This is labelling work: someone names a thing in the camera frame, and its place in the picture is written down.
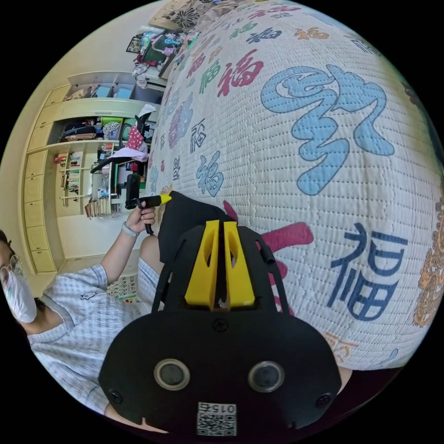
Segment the drawer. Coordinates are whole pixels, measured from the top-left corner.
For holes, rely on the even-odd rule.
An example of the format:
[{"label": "drawer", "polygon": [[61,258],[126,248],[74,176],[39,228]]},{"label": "drawer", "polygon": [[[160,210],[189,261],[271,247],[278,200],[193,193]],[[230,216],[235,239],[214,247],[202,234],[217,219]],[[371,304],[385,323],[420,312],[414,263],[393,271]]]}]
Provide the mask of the drawer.
[{"label": "drawer", "polygon": [[36,266],[37,273],[56,271],[49,250],[31,251],[31,255],[34,265]]},{"label": "drawer", "polygon": [[48,240],[43,225],[26,229],[28,244],[31,251],[48,250]]},{"label": "drawer", "polygon": [[58,115],[59,108],[60,108],[60,103],[44,107],[41,110],[40,115],[38,116],[36,127],[47,125],[48,123],[53,123],[56,120],[60,120],[61,118]]},{"label": "drawer", "polygon": [[43,199],[43,176],[33,176],[25,179],[23,201],[25,204]]},{"label": "drawer", "polygon": [[26,228],[44,225],[43,222],[43,200],[24,204]]},{"label": "drawer", "polygon": [[46,102],[43,106],[49,106],[54,105],[55,103],[60,103],[65,98],[66,94],[68,93],[71,85],[65,85],[60,88],[57,88],[53,91],[51,91],[51,94],[46,99]]},{"label": "drawer", "polygon": [[[134,118],[146,105],[139,100],[125,99],[78,99],[62,102],[58,111],[58,119],[71,119],[88,116],[112,116]],[[150,122],[157,121],[160,105],[151,104],[156,108],[150,118]]]},{"label": "drawer", "polygon": [[34,151],[48,144],[49,134],[52,130],[52,123],[48,125],[37,126],[29,139],[28,151]]},{"label": "drawer", "polygon": [[28,177],[40,176],[45,170],[47,151],[39,151],[30,154],[26,161],[25,179]]}]

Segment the black fabric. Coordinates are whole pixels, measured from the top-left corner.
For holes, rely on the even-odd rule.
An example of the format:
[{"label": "black fabric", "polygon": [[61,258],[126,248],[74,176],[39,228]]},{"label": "black fabric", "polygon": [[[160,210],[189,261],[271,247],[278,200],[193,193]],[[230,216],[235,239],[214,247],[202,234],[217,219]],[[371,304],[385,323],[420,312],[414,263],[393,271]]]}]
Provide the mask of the black fabric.
[{"label": "black fabric", "polygon": [[205,225],[207,221],[214,220],[234,222],[214,205],[198,202],[176,191],[171,191],[170,196],[171,200],[165,204],[158,235],[160,261],[164,264],[174,254],[179,237],[196,225]]}]

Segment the screw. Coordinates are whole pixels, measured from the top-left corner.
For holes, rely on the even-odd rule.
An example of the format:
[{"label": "screw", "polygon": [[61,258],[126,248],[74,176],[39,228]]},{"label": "screw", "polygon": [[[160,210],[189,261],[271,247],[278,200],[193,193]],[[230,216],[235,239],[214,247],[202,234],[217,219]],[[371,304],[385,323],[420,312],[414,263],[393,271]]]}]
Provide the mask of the screw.
[{"label": "screw", "polygon": [[315,405],[317,408],[324,408],[331,400],[331,396],[329,394],[325,394],[317,399]]},{"label": "screw", "polygon": [[110,391],[110,395],[112,400],[116,403],[116,404],[121,404],[122,403],[122,395],[117,392],[116,390],[111,390]]},{"label": "screw", "polygon": [[228,322],[224,319],[216,319],[213,322],[213,330],[218,333],[223,333],[228,330]]}]

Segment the qr code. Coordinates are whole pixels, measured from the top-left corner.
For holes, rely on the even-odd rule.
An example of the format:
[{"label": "qr code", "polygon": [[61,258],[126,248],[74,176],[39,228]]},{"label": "qr code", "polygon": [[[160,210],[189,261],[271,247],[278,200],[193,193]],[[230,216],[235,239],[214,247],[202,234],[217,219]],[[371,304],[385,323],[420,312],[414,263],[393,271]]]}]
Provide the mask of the qr code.
[{"label": "qr code", "polygon": [[235,406],[232,404],[199,403],[197,434],[204,436],[236,436],[235,412]]}]

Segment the wristband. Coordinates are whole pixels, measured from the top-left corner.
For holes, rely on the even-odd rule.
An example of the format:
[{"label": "wristband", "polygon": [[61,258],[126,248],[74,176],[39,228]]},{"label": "wristband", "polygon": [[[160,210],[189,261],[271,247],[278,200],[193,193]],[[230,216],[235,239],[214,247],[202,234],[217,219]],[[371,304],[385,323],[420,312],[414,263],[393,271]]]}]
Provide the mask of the wristband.
[{"label": "wristband", "polygon": [[130,236],[133,236],[133,237],[137,237],[140,234],[140,233],[137,233],[136,231],[133,231],[131,228],[128,228],[126,226],[125,222],[122,224],[122,231],[124,231],[126,234],[129,234]]}]

